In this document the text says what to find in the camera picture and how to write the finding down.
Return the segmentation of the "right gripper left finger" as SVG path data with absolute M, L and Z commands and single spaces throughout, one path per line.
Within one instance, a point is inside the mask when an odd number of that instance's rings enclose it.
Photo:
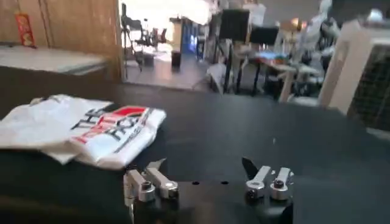
M 162 199 L 175 200 L 179 197 L 179 185 L 160 172 L 166 158 L 150 162 L 142 172 L 127 170 L 123 176 L 124 202 L 150 202 L 158 195 Z

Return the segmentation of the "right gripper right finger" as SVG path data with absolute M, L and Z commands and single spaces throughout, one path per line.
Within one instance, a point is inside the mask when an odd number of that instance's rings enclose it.
M 281 167 L 276 173 L 270 166 L 258 168 L 251 159 L 242 157 L 248 180 L 245 182 L 246 196 L 258 200 L 269 194 L 273 200 L 289 200 L 293 195 L 293 176 L 290 168 Z

